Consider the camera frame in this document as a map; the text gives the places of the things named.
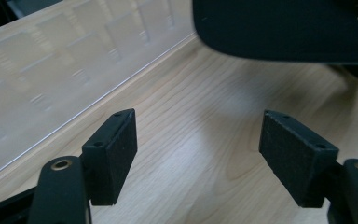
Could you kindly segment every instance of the black fabric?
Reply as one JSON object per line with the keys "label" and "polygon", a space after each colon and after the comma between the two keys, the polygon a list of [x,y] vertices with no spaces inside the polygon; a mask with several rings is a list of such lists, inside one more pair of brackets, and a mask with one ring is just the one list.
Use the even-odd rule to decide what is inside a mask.
{"label": "black fabric", "polygon": [[358,64],[358,8],[337,1],[193,0],[194,24],[204,43],[238,57]]}

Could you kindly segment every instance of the rectangular black block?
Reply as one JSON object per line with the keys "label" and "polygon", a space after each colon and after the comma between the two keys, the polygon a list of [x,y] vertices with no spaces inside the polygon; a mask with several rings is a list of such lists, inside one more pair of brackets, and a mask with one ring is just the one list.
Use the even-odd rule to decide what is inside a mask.
{"label": "rectangular black block", "polygon": [[88,195],[93,205],[112,205],[137,152],[135,110],[112,115],[82,147]]}
{"label": "rectangular black block", "polygon": [[265,111],[259,151],[301,207],[322,207],[321,175],[336,164],[338,148],[297,120]]}

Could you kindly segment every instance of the frosted glass panel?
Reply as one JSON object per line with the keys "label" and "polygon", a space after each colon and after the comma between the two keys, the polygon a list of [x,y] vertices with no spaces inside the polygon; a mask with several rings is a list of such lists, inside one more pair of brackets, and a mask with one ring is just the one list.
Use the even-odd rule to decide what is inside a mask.
{"label": "frosted glass panel", "polygon": [[189,0],[65,0],[0,28],[0,170],[193,33]]}

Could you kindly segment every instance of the wooden desk surface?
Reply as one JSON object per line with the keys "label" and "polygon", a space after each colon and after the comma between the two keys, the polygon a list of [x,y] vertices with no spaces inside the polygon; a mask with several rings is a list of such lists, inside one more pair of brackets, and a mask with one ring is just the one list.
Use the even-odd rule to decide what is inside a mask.
{"label": "wooden desk surface", "polygon": [[139,151],[118,203],[94,223],[327,223],[299,208],[258,153],[265,109],[290,114],[358,158],[358,81],[321,64],[228,57],[190,37],[0,173],[0,201],[44,163],[80,155],[113,113],[133,107]]}

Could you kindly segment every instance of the light wood grain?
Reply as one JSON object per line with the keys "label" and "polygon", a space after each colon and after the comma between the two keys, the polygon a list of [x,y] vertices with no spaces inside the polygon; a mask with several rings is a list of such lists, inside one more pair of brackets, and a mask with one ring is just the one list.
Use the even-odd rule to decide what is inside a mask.
{"label": "light wood grain", "polygon": [[79,155],[133,107],[139,151],[118,203],[94,223],[327,223],[299,208],[258,153],[263,111],[290,114],[358,158],[358,80],[311,63],[228,57],[190,37],[0,173],[0,201],[36,184],[47,161]]}

